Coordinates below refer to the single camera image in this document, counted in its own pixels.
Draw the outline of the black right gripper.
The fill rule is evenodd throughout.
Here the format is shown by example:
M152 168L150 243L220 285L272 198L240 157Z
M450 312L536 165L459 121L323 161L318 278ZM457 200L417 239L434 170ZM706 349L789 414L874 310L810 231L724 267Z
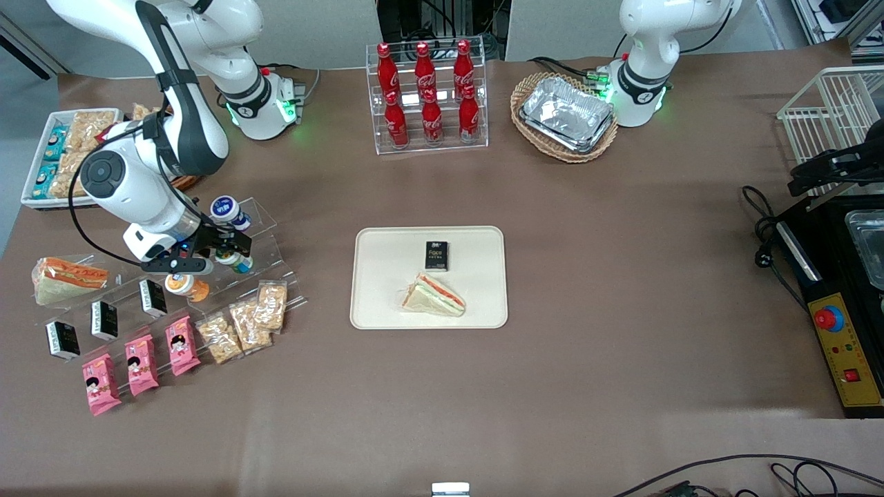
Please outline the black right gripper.
M251 255L252 239L234 228L214 227L201 223L187 239L189 257L211 257L213 263L227 264L227 253L239 253L243 257Z

